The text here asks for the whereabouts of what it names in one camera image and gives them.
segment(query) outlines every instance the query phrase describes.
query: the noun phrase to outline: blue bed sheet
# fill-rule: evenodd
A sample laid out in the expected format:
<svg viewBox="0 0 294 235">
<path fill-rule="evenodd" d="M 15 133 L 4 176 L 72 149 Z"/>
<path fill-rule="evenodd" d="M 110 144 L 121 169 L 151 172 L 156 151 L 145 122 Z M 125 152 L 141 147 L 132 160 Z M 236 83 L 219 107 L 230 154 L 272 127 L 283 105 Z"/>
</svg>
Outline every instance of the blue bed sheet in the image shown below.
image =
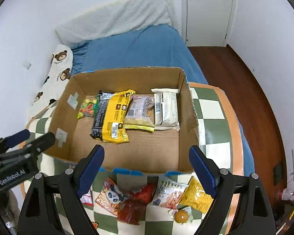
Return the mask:
<svg viewBox="0 0 294 235">
<path fill-rule="evenodd" d="M 181 67 L 189 82 L 208 84 L 179 33 L 168 25 L 84 41 L 71 47 L 72 74 L 102 69 L 140 66 Z M 244 175 L 255 171 L 254 159 L 243 133 Z"/>
</svg>

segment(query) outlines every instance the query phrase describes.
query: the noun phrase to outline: brown floor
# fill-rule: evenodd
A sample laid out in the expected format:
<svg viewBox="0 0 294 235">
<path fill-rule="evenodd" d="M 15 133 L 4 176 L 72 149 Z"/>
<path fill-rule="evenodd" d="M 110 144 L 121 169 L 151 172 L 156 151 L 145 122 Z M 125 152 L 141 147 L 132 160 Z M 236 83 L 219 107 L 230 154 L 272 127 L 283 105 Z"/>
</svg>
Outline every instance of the brown floor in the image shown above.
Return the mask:
<svg viewBox="0 0 294 235">
<path fill-rule="evenodd" d="M 243 126 L 254 156 L 256 173 L 273 204 L 277 190 L 286 186 L 285 179 L 279 185 L 273 185 L 273 168 L 282 161 L 286 172 L 286 166 L 280 131 L 265 94 L 229 45 L 226 48 L 193 47 L 189 50 L 208 83 L 225 91 Z"/>
</svg>

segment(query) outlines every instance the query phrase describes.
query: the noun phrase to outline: cardboard box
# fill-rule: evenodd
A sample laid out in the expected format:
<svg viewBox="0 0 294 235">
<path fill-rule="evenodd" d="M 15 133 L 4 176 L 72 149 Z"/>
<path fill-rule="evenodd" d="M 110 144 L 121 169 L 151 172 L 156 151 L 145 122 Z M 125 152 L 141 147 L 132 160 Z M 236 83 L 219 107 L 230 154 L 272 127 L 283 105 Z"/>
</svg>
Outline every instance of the cardboard box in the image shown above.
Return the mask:
<svg viewBox="0 0 294 235">
<path fill-rule="evenodd" d="M 127 130 L 128 143 L 103 143 L 90 136 L 94 118 L 77 119 L 82 101 L 87 96 L 96 95 L 100 90 L 120 92 L 133 89 L 136 94 L 152 95 L 152 88 L 179 89 L 179 132 L 174 129 L 155 132 Z M 68 101 L 73 99 L 74 102 L 74 96 L 78 102 L 76 109 Z M 197 116 L 181 68 L 119 68 L 74 75 L 59 100 L 49 130 L 60 140 L 56 140 L 56 144 L 46 151 L 47 154 L 78 162 L 96 144 L 101 144 L 105 149 L 103 168 L 107 170 L 118 167 L 157 174 L 167 171 L 192 172 L 188 151 L 192 145 L 198 144 Z"/>
</svg>

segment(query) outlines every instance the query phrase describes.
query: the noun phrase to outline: round orange candy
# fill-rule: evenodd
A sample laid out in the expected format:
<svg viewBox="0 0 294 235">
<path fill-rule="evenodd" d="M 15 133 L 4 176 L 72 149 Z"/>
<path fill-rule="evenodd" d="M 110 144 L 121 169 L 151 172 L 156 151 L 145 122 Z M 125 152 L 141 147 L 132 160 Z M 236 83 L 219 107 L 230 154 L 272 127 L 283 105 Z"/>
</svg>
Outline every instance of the round orange candy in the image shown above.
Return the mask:
<svg viewBox="0 0 294 235">
<path fill-rule="evenodd" d="M 175 216 L 174 216 L 174 220 L 177 223 L 186 223 L 188 220 L 188 213 L 185 210 L 179 210 Z"/>
</svg>

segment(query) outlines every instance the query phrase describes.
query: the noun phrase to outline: wall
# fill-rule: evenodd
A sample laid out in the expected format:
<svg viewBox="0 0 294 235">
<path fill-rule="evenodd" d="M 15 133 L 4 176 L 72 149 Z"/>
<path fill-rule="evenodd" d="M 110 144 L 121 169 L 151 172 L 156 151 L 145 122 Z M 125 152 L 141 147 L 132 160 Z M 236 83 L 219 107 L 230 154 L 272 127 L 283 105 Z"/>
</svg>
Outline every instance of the wall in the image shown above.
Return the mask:
<svg viewBox="0 0 294 235">
<path fill-rule="evenodd" d="M 51 53 L 61 43 L 59 23 L 113 0 L 5 0 L 0 7 L 0 137 L 24 129 L 27 109 L 49 71 Z M 181 32 L 181 0 L 175 1 Z M 32 63 L 27 71 L 23 61 Z"/>
<path fill-rule="evenodd" d="M 290 181 L 294 149 L 293 8 L 287 0 L 237 0 L 229 45 L 268 98 L 281 131 Z"/>
</svg>

